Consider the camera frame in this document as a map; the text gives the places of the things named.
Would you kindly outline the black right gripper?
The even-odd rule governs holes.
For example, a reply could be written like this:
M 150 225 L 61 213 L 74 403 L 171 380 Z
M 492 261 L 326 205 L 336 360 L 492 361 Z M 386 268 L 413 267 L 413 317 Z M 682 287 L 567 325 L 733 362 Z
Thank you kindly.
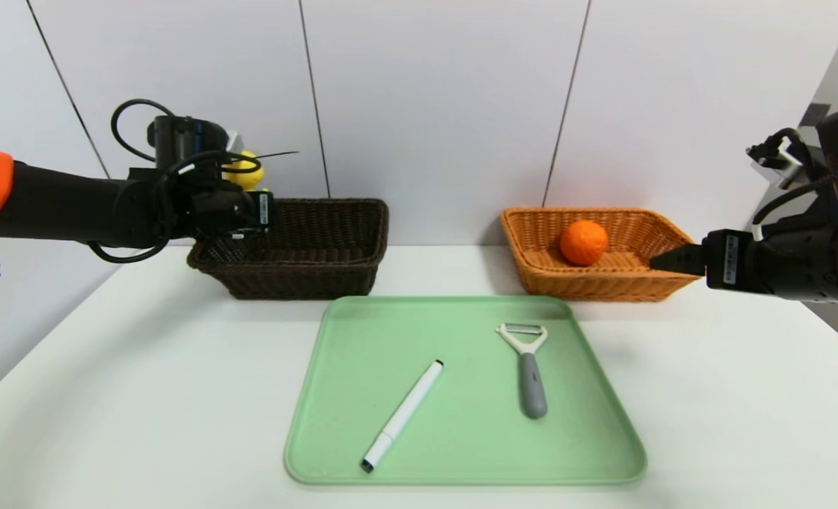
M 755 240 L 750 231 L 712 231 L 702 245 L 681 245 L 652 257 L 649 268 L 706 274 L 713 289 L 834 302 L 832 229 L 819 222 L 777 222 L 764 231 L 762 240 Z

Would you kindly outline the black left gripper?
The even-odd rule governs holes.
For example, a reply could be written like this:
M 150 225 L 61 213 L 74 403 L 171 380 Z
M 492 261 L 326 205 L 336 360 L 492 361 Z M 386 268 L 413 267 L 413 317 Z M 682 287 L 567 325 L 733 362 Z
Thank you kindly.
M 270 228 L 274 215 L 274 195 L 269 190 L 245 191 L 245 228 Z

